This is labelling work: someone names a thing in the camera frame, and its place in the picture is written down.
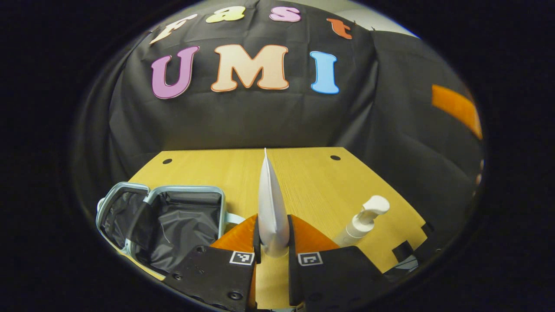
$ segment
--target orange object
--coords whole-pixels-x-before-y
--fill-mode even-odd
[[[339,248],[339,245],[334,243],[333,240],[301,218],[291,215],[291,220],[295,233],[295,252],[297,254]]]
[[[432,85],[432,105],[457,118],[466,127],[482,139],[482,127],[474,104],[463,95],[442,87]]]
[[[229,232],[220,237],[220,239],[213,242],[210,247],[231,251],[241,251],[243,253],[254,252],[253,235],[256,217],[258,217],[258,214],[255,214],[236,225],[234,228],[229,230]]]

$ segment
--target wooden table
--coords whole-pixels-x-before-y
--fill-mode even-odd
[[[373,195],[390,202],[374,229],[357,245],[385,272],[397,264],[391,251],[405,240],[416,249],[426,234],[425,221],[392,187],[346,149],[340,147],[268,149],[288,214],[307,221],[329,238],[343,230]],[[161,152],[130,182],[154,189],[162,185],[213,185],[221,188],[229,212],[248,218],[258,213],[263,149],[183,150]],[[289,307],[287,257],[263,254],[256,267],[256,301],[260,309]]]

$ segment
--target black fabric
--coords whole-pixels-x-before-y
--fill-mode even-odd
[[[157,210],[158,207],[153,208],[150,204],[142,202],[125,237],[145,250],[150,249],[157,224]]]
[[[218,239],[221,195],[166,192],[158,198],[153,245],[143,254],[148,254],[146,264],[169,272],[193,247]]]
[[[431,104],[438,84],[467,95],[451,67],[418,38],[372,32],[379,63],[366,131],[344,145],[433,224],[426,246],[444,246],[465,223],[483,159],[481,142]]]
[[[125,246],[125,237],[131,229],[134,216],[141,209],[145,193],[125,191],[117,193],[107,203],[109,209],[101,223],[104,235],[120,249]]]
[[[458,120],[431,104],[438,84],[468,95],[450,66],[418,38],[368,31],[317,8],[282,1],[247,0],[238,21],[206,23],[217,5],[191,7],[129,43],[107,63],[83,99],[75,129],[72,169],[83,209],[114,183],[129,179],[162,150],[341,146],[395,188],[434,225],[428,245],[444,245],[465,222],[465,207],[483,158],[481,143]],[[268,18],[272,7],[295,7],[297,23]],[[198,16],[150,45],[165,25]],[[342,20],[352,40],[331,30]],[[267,44],[288,47],[286,90],[239,83],[212,92],[217,46],[241,44],[251,57]],[[162,100],[152,91],[151,64],[171,55],[166,82],[178,79],[176,54],[197,45],[189,88]],[[338,94],[320,94],[311,51],[337,57]]]

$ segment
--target white pointed object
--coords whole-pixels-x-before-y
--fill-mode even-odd
[[[278,178],[265,148],[258,188],[258,232],[264,253],[272,258],[287,254],[289,221]]]

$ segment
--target black cloth backdrop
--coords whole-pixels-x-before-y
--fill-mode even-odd
[[[238,21],[206,23],[214,11],[246,7]],[[277,22],[272,7],[295,7],[301,21]],[[164,27],[198,16],[156,44]],[[342,20],[352,39],[338,36],[326,19]],[[218,46],[241,44],[251,57],[267,44],[286,46],[286,90],[239,82],[213,92]],[[71,168],[75,192],[89,220],[96,202],[128,180],[162,150],[342,146],[384,178],[436,229],[429,250],[461,228],[483,158],[480,141],[459,121],[432,106],[438,84],[468,94],[442,58],[418,38],[368,31],[317,8],[283,1],[225,2],[188,8],[123,45],[84,93],[75,121]],[[178,79],[179,58],[200,46],[192,79],[182,95],[159,99],[152,91],[151,64],[171,55],[166,82]],[[337,57],[338,94],[310,88],[316,68],[309,56]]]

